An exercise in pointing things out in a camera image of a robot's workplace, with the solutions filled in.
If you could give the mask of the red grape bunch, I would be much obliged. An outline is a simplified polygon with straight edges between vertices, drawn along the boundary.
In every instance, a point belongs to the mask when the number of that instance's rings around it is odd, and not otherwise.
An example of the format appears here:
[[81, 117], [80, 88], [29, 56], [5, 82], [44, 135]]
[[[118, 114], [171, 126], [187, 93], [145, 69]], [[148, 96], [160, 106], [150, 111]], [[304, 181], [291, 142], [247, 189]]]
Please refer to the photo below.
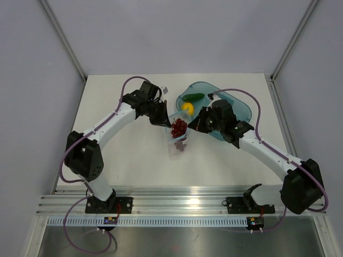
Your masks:
[[187, 123], [180, 119], [174, 119], [174, 122], [171, 124], [171, 135], [173, 139], [179, 138], [186, 134], [187, 131]]

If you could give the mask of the yellow lemon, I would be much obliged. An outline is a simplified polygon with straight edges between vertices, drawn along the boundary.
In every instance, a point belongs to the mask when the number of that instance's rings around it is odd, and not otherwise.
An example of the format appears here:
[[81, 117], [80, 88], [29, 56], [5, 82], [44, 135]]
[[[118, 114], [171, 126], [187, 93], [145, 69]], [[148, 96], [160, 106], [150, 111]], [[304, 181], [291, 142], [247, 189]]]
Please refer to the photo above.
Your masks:
[[192, 103], [190, 103], [190, 102], [183, 103], [182, 106], [181, 106], [181, 110], [185, 111], [190, 116], [193, 116], [194, 111], [195, 111]]

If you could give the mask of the green cucumber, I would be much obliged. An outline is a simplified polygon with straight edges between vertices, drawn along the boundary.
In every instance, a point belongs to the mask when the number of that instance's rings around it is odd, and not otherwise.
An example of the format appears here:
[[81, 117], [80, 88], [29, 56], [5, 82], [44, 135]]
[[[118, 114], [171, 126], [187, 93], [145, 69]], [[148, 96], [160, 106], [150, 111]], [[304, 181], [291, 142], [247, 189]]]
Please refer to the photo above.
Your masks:
[[193, 93], [193, 94], [186, 94], [182, 96], [182, 101], [184, 102], [196, 102], [203, 99], [205, 95], [203, 93]]

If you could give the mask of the clear zip top bag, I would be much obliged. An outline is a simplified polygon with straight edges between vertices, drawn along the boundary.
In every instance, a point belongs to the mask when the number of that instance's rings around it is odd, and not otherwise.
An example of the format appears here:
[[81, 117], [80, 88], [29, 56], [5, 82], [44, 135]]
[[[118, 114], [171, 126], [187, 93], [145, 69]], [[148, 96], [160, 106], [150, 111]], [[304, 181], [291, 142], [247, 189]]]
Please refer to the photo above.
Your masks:
[[168, 143], [168, 152], [171, 160], [185, 153], [188, 145], [188, 124], [191, 117], [187, 111], [179, 111], [169, 117], [171, 127], [165, 128]]

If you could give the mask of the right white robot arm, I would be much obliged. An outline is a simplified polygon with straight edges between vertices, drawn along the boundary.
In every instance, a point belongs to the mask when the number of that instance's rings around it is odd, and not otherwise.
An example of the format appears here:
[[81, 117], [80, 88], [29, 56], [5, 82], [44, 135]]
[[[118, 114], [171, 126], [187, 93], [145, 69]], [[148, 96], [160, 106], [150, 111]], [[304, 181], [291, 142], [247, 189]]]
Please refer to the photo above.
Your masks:
[[257, 135], [257, 128], [240, 121], [227, 100], [213, 101], [202, 107], [188, 127], [200, 133], [219, 132], [224, 141], [241, 149], [271, 169], [282, 181], [281, 202], [294, 214], [310, 210], [320, 198], [327, 198], [319, 165], [303, 161], [275, 147]]

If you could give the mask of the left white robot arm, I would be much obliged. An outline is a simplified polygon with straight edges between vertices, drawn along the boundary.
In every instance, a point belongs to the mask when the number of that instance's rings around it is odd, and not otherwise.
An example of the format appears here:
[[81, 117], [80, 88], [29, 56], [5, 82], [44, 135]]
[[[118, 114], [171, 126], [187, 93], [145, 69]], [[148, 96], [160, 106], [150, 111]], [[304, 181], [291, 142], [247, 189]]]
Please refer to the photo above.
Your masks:
[[167, 102], [162, 96], [160, 87], [144, 80], [132, 93], [121, 93], [118, 106], [104, 119], [84, 132], [73, 131], [68, 135], [61, 165], [86, 185], [102, 212], [110, 213], [116, 206], [115, 191], [101, 174], [103, 148], [121, 129], [141, 116], [148, 117], [151, 125], [170, 127]]

